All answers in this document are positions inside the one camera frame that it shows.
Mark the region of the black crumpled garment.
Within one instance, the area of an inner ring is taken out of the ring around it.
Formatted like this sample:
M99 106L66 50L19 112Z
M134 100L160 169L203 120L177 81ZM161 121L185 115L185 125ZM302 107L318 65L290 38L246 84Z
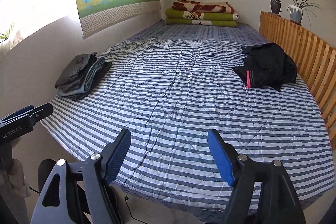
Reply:
M296 83L297 66L276 43L246 46L243 54L243 65L232 70L246 88L269 86L279 92L284 84Z

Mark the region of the black folded garment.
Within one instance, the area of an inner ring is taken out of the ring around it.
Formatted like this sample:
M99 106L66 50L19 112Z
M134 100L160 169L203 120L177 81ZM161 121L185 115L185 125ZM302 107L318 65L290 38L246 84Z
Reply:
M103 79L103 77L105 76L105 74L110 70L110 67L112 66L111 62L105 62L104 65L102 66L101 69L99 69L93 77L92 83L89 87L89 89L84 92L84 93L78 93L78 94L74 94L71 96L65 96L65 98L72 100L72 101L79 101L82 100L83 98L85 98L86 96L88 96L91 91L99 84L99 82Z

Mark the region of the windowsill plant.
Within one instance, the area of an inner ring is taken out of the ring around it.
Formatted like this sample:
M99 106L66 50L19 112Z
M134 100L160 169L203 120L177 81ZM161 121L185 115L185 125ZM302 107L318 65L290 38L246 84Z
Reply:
M10 34L13 32L13 29L14 29L14 25L11 24L11 26L9 27L8 30L6 30L5 32L1 32L0 33L0 41L1 43L6 41L9 37L10 37Z

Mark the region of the blue white striped quilt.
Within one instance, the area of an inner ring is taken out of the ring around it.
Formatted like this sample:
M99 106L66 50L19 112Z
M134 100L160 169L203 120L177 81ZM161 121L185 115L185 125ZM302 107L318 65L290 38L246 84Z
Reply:
M42 126L76 159L127 128L131 146L115 186L219 223L231 195L207 144L209 130L254 161L280 160L302 207L334 186L318 104L301 77L280 91L247 89L233 71L242 49L265 43L251 26L160 21L102 56L110 70L84 99L54 97Z

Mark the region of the grey tweed trousers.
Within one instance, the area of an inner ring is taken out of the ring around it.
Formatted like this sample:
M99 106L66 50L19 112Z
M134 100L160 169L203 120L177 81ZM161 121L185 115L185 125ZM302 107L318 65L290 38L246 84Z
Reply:
M89 68L97 61L96 52L75 56L55 83L55 88L67 93L80 88Z

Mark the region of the green red folded blanket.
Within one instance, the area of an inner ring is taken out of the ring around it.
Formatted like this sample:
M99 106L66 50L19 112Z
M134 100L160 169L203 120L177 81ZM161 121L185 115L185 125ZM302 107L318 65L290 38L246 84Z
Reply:
M236 27L239 15L228 2L177 0L165 11L166 24Z

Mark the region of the wooden slatted headboard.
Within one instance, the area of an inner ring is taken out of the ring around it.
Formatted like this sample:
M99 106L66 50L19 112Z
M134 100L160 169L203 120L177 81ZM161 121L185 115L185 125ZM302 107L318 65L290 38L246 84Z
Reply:
M270 12L260 12L259 33L279 45L296 63L321 110L335 151L335 48L299 24Z

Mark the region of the light blue folded garment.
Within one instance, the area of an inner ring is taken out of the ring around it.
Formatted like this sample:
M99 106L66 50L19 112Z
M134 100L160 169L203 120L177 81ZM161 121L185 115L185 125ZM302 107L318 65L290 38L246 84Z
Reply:
M89 89L89 87L92 83L94 74L99 69L102 68L102 66L104 65L105 62L107 62L107 61L105 60L104 57L100 57L99 59L97 58L97 61L89 68L89 70L88 70L80 88L78 88L76 90L73 90L73 91L70 91L70 92L67 92L67 93L62 92L60 89L57 89L56 94L60 97L65 97L65 96L71 96L71 95L74 95L74 94L86 92Z

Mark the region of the potted spider plant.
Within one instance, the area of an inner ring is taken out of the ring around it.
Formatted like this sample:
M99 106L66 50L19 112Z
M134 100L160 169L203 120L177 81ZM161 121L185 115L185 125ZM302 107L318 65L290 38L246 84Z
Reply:
M302 25L303 14L306 13L308 17L309 24L311 24L309 14L316 16L313 9L318 9L321 11L321 6L313 0L290 0L292 4L290 4L287 8L290 14L290 21Z

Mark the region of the dark ceramic vase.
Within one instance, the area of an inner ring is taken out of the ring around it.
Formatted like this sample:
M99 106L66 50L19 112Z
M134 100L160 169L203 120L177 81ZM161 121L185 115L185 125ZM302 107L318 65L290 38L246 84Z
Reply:
M278 15L281 10L281 1L280 0L270 0L270 8L273 14Z

